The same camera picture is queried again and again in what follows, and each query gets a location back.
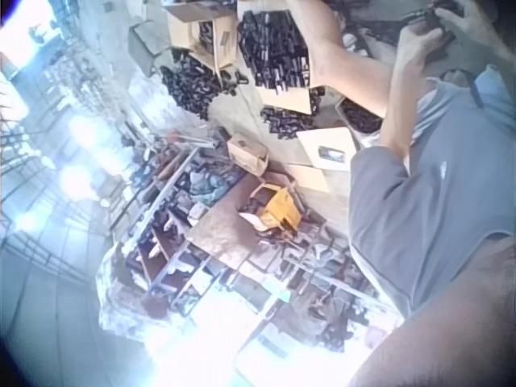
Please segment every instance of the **wooden board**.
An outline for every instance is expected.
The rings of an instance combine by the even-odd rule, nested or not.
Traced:
[[[357,150],[352,134],[346,127],[299,131],[298,138],[315,168],[332,171],[350,171],[351,159]],[[342,152],[344,154],[344,163],[322,158],[319,155],[321,147]]]
[[[258,236],[237,209],[246,203],[260,182],[247,175],[205,214],[186,239],[227,266],[237,269],[258,244]]]
[[[321,169],[294,164],[288,164],[286,169],[300,187],[321,192],[330,192],[330,188]]]
[[[310,105],[310,91],[297,87],[290,88],[286,93],[276,93],[276,90],[256,87],[262,102],[266,106],[280,107],[281,109],[312,114]]]

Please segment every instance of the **yellow tool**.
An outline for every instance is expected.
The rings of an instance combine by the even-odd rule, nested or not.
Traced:
[[[281,231],[289,239],[297,234],[302,218],[289,191],[269,183],[262,183],[239,213],[258,232]]]

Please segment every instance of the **cardboard box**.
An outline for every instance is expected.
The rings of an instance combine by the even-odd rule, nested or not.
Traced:
[[[236,14],[217,2],[191,2],[166,6],[170,43],[191,50],[190,55],[220,76],[236,59]],[[199,23],[213,23],[213,55],[199,43]]]
[[[264,174],[268,166],[268,149],[243,135],[234,135],[227,142],[231,160],[255,176]]]
[[[348,128],[299,131],[298,138],[315,168],[350,171],[352,157],[358,148]]]

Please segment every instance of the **hand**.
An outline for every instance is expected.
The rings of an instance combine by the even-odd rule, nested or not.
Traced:
[[[439,47],[443,35],[441,28],[428,31],[427,24],[424,22],[403,28],[397,46],[396,63],[410,65],[421,72],[425,67],[427,56]]]
[[[503,44],[487,14],[475,0],[456,1],[464,8],[463,18],[443,8],[435,10],[435,14],[445,23],[451,24],[452,29],[460,31],[485,48],[497,48],[499,44]]]

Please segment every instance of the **black object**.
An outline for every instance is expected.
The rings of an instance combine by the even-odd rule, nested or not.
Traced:
[[[310,90],[312,115],[296,111],[264,107],[260,112],[264,123],[268,123],[268,131],[277,135],[278,139],[295,139],[299,131],[315,129],[314,116],[319,112],[321,97],[325,94],[323,87]]]
[[[237,85],[249,85],[249,78],[247,78],[238,70],[235,72],[235,79]]]
[[[370,135],[380,130],[383,119],[357,105],[351,99],[344,99],[339,108],[353,130],[365,135]]]
[[[208,107],[215,97],[220,94],[236,96],[236,84],[228,72],[222,71],[222,80],[219,81],[210,69],[191,56],[183,56],[177,62],[177,71],[165,66],[161,66],[160,71],[163,84],[176,104],[205,121],[208,120]]]
[[[366,34],[372,38],[397,47],[402,29],[407,25],[426,21],[429,29],[442,27],[439,18],[435,14],[437,8],[443,8],[464,17],[464,8],[456,1],[438,0],[426,8],[410,12],[400,20],[360,20],[356,24],[365,28]]]
[[[275,89],[310,86],[308,47],[289,11],[243,14],[239,47],[255,85]]]

